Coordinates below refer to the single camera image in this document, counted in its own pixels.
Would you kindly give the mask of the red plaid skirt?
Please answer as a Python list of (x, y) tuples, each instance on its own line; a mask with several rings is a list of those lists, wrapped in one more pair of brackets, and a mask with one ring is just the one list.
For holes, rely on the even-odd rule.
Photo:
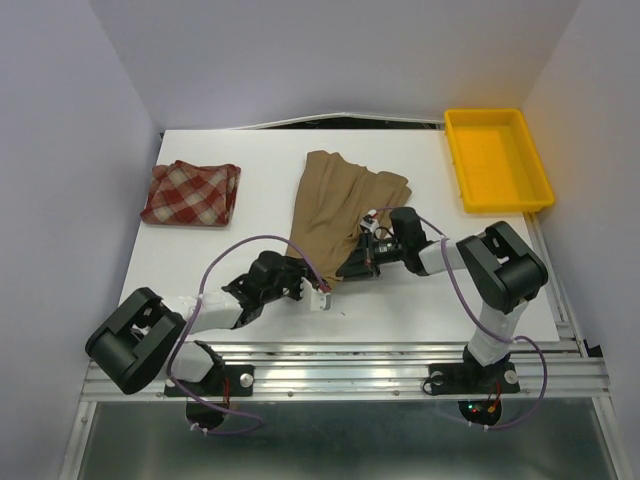
[(195, 166), (182, 160), (156, 165), (143, 223), (164, 226), (225, 227), (234, 213), (241, 168), (233, 164)]

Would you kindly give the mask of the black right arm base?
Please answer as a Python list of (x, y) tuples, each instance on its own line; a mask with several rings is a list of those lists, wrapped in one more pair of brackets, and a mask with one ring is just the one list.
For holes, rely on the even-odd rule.
[(431, 396), (516, 394), (521, 390), (515, 366), (511, 362), (486, 367), (473, 362), (431, 364), (421, 387), (424, 393)]

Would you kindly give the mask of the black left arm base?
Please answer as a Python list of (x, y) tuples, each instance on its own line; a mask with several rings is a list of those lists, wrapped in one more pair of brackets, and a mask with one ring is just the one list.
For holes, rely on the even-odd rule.
[(200, 397), (251, 397), (255, 367), (250, 364), (175, 366), (172, 373), (179, 382)]

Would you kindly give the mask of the tan skirt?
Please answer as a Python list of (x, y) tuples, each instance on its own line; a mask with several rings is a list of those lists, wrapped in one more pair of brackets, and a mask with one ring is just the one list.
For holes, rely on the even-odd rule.
[(307, 154), (294, 202), (288, 256), (306, 255), (331, 286), (342, 281), (337, 270), (356, 247), (360, 221), (381, 211), (379, 223), (389, 228), (389, 207), (404, 206), (411, 196), (408, 180), (398, 174), (368, 170), (338, 153)]

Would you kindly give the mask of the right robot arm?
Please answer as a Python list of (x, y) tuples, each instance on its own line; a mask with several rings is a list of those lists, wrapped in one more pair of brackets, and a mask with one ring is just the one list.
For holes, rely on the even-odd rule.
[(549, 278), (538, 255), (510, 224), (499, 221), (477, 235), (457, 242), (434, 228), (440, 239), (427, 238), (428, 224), (412, 207), (386, 207), (391, 233), (380, 238), (370, 211), (360, 223), (358, 243), (337, 276), (345, 281), (380, 275), (384, 264), (401, 262), (417, 276), (445, 272), (458, 299), (475, 325), (466, 347), (470, 360), (460, 366), (463, 384), (482, 390), (496, 378), (496, 368), (507, 359), (516, 326), (528, 303)]

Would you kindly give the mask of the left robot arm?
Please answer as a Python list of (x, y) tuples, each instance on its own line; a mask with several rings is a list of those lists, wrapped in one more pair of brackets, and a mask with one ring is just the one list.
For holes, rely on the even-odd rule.
[(187, 336), (243, 328), (283, 298), (303, 310), (323, 311), (330, 295), (322, 287), (303, 260), (263, 251), (247, 273), (218, 290), (166, 298), (148, 287), (135, 290), (91, 334), (85, 352), (124, 394), (141, 391), (166, 367), (210, 394), (222, 384), (222, 359)]

